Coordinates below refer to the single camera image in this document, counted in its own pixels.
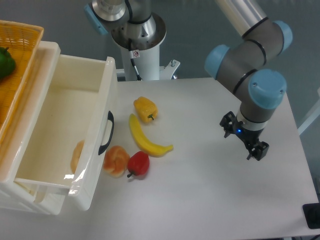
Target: blue joint cap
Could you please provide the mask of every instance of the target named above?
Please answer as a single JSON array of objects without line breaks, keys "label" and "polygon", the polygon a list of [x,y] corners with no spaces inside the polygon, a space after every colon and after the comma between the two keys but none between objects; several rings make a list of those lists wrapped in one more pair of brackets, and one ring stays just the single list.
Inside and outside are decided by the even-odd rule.
[{"label": "blue joint cap", "polygon": [[217,74],[218,74],[220,65],[229,49],[230,47],[226,45],[216,46],[205,59],[204,69],[215,80],[217,79]]},{"label": "blue joint cap", "polygon": [[86,15],[86,18],[90,22],[91,26],[97,31],[100,35],[107,35],[108,31],[104,28],[104,26],[101,24],[101,22],[98,20],[94,12],[92,11],[89,4],[84,6],[84,13]]},{"label": "blue joint cap", "polygon": [[290,46],[294,36],[292,34],[291,28],[285,22],[283,22],[283,21],[274,21],[274,23],[277,24],[280,27],[280,29],[282,31],[282,34],[283,34],[283,48],[282,48],[282,51],[281,51],[281,53],[282,53],[284,50],[286,50]]},{"label": "blue joint cap", "polygon": [[275,109],[280,105],[287,90],[286,79],[277,71],[256,71],[248,84],[253,102],[263,109]]}]

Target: banana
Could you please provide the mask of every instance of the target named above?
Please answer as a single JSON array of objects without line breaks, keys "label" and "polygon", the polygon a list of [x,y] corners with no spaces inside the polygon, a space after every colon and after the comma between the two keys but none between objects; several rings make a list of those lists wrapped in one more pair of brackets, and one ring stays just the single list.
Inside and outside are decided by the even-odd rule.
[{"label": "banana", "polygon": [[130,114],[130,117],[129,117],[129,126],[131,130],[131,134],[136,144],[141,150],[145,151],[148,155],[154,156],[154,157],[160,157],[166,154],[167,152],[171,151],[172,149],[174,149],[173,145],[162,146],[162,145],[158,145],[151,142],[145,136],[144,132],[141,129],[138,118],[133,113]]}]

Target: white plastic drawer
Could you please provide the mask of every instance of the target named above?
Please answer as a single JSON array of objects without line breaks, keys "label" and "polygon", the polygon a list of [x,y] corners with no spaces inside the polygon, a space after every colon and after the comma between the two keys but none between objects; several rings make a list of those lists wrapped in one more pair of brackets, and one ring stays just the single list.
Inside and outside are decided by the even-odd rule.
[{"label": "white plastic drawer", "polygon": [[[99,149],[112,137],[116,100],[113,58],[61,55],[14,181],[28,191],[68,195],[87,210],[103,164]],[[73,174],[70,162],[81,140]]]}]

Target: bread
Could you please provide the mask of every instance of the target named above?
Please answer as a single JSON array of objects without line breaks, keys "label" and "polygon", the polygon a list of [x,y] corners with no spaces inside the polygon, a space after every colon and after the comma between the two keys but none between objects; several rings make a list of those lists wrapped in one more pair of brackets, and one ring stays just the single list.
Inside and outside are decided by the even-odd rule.
[{"label": "bread", "polygon": [[114,178],[122,176],[127,170],[129,154],[121,146],[113,146],[104,155],[103,169]]},{"label": "bread", "polygon": [[72,159],[70,162],[71,171],[73,174],[75,174],[79,158],[82,152],[82,149],[84,148],[85,140],[81,140],[77,143],[76,147],[73,150]]}]

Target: wicker basket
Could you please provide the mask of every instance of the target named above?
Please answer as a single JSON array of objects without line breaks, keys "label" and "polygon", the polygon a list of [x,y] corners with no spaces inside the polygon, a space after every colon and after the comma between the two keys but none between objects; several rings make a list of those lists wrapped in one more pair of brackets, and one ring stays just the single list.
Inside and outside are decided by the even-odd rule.
[{"label": "wicker basket", "polygon": [[9,47],[16,63],[13,73],[0,79],[0,145],[15,116],[43,33],[39,26],[0,20],[0,47]]}]

